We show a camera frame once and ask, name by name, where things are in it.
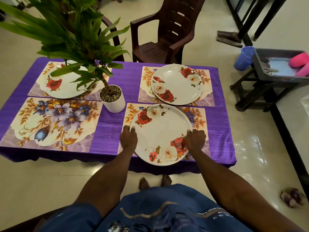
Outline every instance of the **pebble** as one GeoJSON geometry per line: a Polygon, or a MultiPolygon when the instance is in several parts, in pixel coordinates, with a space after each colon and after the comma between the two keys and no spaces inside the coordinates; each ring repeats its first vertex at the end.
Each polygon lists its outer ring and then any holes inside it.
{"type": "Polygon", "coordinates": [[[113,94],[109,95],[106,88],[104,87],[100,92],[100,98],[107,103],[117,101],[121,96],[121,89],[117,86],[111,85],[113,94]]]}

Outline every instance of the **green plant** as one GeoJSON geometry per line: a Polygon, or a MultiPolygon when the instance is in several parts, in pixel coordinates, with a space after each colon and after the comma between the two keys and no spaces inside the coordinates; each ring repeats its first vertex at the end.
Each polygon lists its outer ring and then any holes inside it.
{"type": "Polygon", "coordinates": [[[12,23],[0,23],[0,27],[13,33],[23,35],[41,41],[42,47],[38,54],[48,58],[63,58],[65,61],[71,59],[74,64],[62,67],[50,75],[60,76],[69,72],[75,72],[80,77],[74,82],[79,82],[76,89],[81,86],[91,86],[102,80],[108,93],[112,94],[111,87],[104,79],[103,73],[112,76],[109,68],[122,69],[122,64],[114,63],[112,60],[121,54],[128,53],[122,46],[125,40],[118,46],[112,46],[110,39],[123,34],[130,26],[122,30],[108,34],[114,28],[120,18],[113,26],[101,29],[102,14],[95,11],[91,6],[95,0],[28,0],[29,7],[35,7],[44,19],[18,10],[15,7],[0,2],[0,9],[13,15],[24,23],[12,21],[12,23]],[[80,70],[84,66],[88,71],[80,70]]]}

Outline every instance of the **blue plastic tumbler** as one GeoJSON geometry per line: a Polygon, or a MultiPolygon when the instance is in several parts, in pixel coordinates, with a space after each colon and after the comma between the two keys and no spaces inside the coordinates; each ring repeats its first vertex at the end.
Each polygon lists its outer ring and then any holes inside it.
{"type": "Polygon", "coordinates": [[[254,47],[246,46],[241,49],[241,53],[234,64],[234,68],[238,71],[246,70],[252,64],[252,56],[254,54],[254,47]]]}

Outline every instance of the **round floral plate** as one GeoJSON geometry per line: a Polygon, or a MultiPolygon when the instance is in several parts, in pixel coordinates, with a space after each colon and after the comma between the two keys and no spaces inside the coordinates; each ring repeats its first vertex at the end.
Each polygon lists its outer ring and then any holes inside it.
{"type": "Polygon", "coordinates": [[[159,166],[175,164],[183,159],[188,153],[183,138],[188,129],[192,130],[187,116],[166,104],[140,109],[131,123],[138,138],[136,154],[142,160],[159,166]]]}
{"type": "Polygon", "coordinates": [[[151,89],[162,101],[172,105],[194,102],[203,92],[202,79],[191,68],[170,64],[156,70],[151,78],[151,89]]]}
{"type": "MultiPolygon", "coordinates": [[[[45,91],[48,95],[54,98],[73,98],[75,96],[81,95],[87,89],[85,87],[80,87],[79,90],[76,90],[76,86],[79,82],[71,83],[75,81],[80,75],[70,72],[68,74],[64,74],[62,76],[51,77],[50,73],[57,70],[57,67],[52,68],[48,74],[45,75],[44,78],[37,81],[40,85],[40,89],[45,91]]],[[[87,68],[80,67],[80,70],[87,71],[87,68]]]]}

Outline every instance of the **red rose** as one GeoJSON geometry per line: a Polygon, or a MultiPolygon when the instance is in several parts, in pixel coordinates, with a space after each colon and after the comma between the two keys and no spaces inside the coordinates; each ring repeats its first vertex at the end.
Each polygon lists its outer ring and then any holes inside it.
{"type": "Polygon", "coordinates": [[[147,116],[147,111],[142,110],[140,113],[137,114],[137,121],[141,124],[147,124],[152,121],[152,118],[147,116]]]}
{"type": "Polygon", "coordinates": [[[186,69],[183,69],[181,73],[185,78],[188,78],[188,75],[193,74],[192,69],[189,67],[187,67],[186,69]]]}
{"type": "Polygon", "coordinates": [[[154,79],[154,80],[156,80],[156,81],[158,81],[158,82],[160,82],[160,81],[161,81],[161,79],[160,79],[160,78],[158,78],[157,76],[154,76],[154,77],[153,77],[153,79],[154,79]]]}
{"type": "Polygon", "coordinates": [[[186,143],[184,138],[176,138],[174,141],[171,141],[171,146],[175,147],[177,150],[177,154],[183,155],[188,149],[186,147],[186,143]]]}
{"type": "Polygon", "coordinates": [[[150,152],[149,160],[153,162],[156,159],[157,155],[158,154],[156,152],[150,152]]]}
{"type": "Polygon", "coordinates": [[[59,80],[52,80],[48,79],[46,87],[49,88],[51,91],[56,91],[61,85],[62,79],[59,80]]]}
{"type": "Polygon", "coordinates": [[[164,93],[158,94],[160,98],[162,98],[164,101],[173,102],[174,96],[172,93],[167,89],[164,93]]]}

